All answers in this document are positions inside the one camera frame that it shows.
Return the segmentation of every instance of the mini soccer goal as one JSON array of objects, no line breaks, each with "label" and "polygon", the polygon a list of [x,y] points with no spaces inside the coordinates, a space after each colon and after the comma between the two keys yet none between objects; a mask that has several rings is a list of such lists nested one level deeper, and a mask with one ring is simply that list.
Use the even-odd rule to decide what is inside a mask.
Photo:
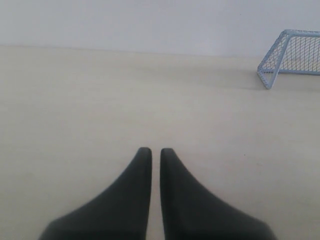
[{"label": "mini soccer goal", "polygon": [[267,89],[278,73],[320,75],[320,31],[284,30],[258,66]]}]

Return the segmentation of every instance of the wall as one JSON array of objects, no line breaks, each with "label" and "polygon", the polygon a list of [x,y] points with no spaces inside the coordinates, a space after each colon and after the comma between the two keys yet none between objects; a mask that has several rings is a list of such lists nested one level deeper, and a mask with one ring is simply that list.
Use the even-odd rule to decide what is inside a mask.
[{"label": "wall", "polygon": [[260,56],[283,29],[320,29],[318,0],[0,0],[0,6],[0,45]]}]

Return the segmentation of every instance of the wooden floor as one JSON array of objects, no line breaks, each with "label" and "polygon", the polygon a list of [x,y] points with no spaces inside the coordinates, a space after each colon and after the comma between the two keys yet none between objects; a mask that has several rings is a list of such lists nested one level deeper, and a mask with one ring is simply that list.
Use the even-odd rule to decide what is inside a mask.
[{"label": "wooden floor", "polygon": [[148,240],[164,239],[160,150],[281,240],[320,239],[320,78],[266,90],[260,58],[0,47],[0,239],[34,240],[153,151]]}]

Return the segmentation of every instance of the floor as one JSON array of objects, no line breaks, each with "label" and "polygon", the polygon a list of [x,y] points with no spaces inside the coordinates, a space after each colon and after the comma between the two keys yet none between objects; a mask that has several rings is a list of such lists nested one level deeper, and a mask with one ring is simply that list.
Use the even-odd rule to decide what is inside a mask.
[{"label": "floor", "polygon": [[153,151],[148,240],[164,239],[160,150],[280,240],[320,239],[320,78],[266,90],[261,58],[0,47],[0,239],[34,240]]}]

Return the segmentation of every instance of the white wall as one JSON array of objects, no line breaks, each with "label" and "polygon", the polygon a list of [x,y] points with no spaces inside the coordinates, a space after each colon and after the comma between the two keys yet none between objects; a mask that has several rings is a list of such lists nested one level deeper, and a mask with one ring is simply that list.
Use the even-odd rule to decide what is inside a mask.
[{"label": "white wall", "polygon": [[319,0],[0,0],[0,45],[264,55],[283,29],[320,30]]}]

